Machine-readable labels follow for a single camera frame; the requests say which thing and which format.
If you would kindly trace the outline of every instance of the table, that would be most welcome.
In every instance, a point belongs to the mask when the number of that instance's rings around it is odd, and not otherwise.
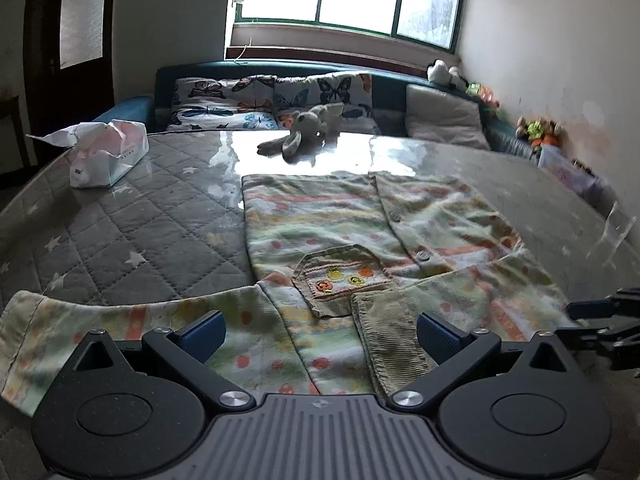
[[[607,263],[591,251],[604,219],[532,162],[361,134],[342,134],[296,164],[257,155],[258,143],[281,134],[153,135],[149,153],[111,189],[71,189],[71,155],[60,156],[0,214],[2,308],[22,288],[82,304],[135,304],[254,283],[241,194],[241,177],[252,173],[452,174],[504,214],[570,300],[602,298],[640,282],[637,253],[623,242]],[[629,425],[640,412],[638,387],[630,372],[611,374],[602,361],[591,376],[619,425],[609,452],[614,465],[607,468],[617,467],[623,453],[619,478],[635,478],[640,457],[629,450],[638,448],[638,429]]]

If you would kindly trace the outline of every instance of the dark wooden door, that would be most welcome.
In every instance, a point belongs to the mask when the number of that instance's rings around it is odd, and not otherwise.
[[[26,0],[24,86],[31,133],[90,121],[113,106],[113,0]],[[59,148],[34,142],[38,163]]]

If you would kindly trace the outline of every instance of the blue sofa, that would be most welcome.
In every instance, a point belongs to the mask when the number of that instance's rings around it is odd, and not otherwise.
[[[406,136],[404,114],[406,112],[406,86],[415,84],[437,88],[463,99],[478,102],[485,136],[492,150],[509,153],[523,158],[531,158],[530,146],[515,137],[513,129],[501,121],[493,120],[484,111],[479,98],[469,96],[457,89],[444,88],[426,79],[376,70],[359,66],[329,64],[313,61],[248,59],[242,61],[215,61],[162,67],[156,73],[154,97],[139,96],[117,104],[96,120],[108,122],[112,119],[139,121],[146,124],[149,131],[163,131],[170,116],[174,83],[183,77],[203,77],[212,79],[233,79],[255,74],[273,74],[280,77],[296,77],[345,70],[366,70],[372,75],[374,118],[385,135]]]

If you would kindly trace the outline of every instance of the green window frame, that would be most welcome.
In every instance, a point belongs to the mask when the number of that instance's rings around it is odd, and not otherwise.
[[[451,42],[448,48],[442,47],[441,45],[437,45],[434,43],[428,43],[427,41],[416,40],[415,38],[409,38],[408,36],[404,36],[402,34],[398,34],[398,24],[400,21],[400,7],[402,5],[402,0],[396,0],[396,10],[394,13],[394,20],[391,29],[391,34],[385,34],[383,32],[378,32],[375,30],[368,30],[366,28],[358,28],[358,27],[350,27],[349,25],[336,25],[335,23],[325,23],[320,21],[320,6],[322,4],[322,0],[318,0],[318,4],[316,6],[316,18],[313,21],[310,20],[287,20],[283,18],[244,18],[242,16],[242,4],[236,3],[236,23],[299,23],[302,25],[319,25],[321,27],[330,27],[330,28],[338,28],[341,30],[352,30],[354,32],[366,32],[367,34],[373,34],[375,36],[379,36],[380,38],[396,38],[397,40],[409,41],[410,43],[417,43],[421,45],[425,45],[436,50],[441,50],[443,52],[448,52],[449,54],[454,54],[456,51],[456,46],[458,44],[458,33],[460,31],[460,21],[462,18],[462,7],[464,0],[458,0],[458,4],[456,6],[456,18],[454,20],[453,32],[451,35]]]

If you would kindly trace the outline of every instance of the wall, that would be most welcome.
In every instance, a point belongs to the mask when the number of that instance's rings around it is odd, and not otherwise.
[[[22,72],[22,28],[24,25],[25,0],[0,0],[0,98],[17,95],[20,98],[20,117],[25,134],[31,132],[27,103],[24,96],[24,74]],[[32,164],[36,164],[31,139],[26,139],[27,150]],[[0,173],[17,170],[21,167],[13,128],[2,128],[0,152],[4,155],[0,162]]]
[[[161,66],[224,59],[227,0],[114,0],[116,102],[153,94]]]
[[[289,23],[236,23],[231,45],[244,46],[250,41],[253,46],[296,46],[337,50],[420,67],[427,67],[436,59],[443,59],[449,66],[459,61],[458,56],[441,50],[395,38],[380,38],[373,34]]]
[[[466,0],[458,53],[512,121],[562,121],[566,153],[640,218],[638,45],[640,0]]]

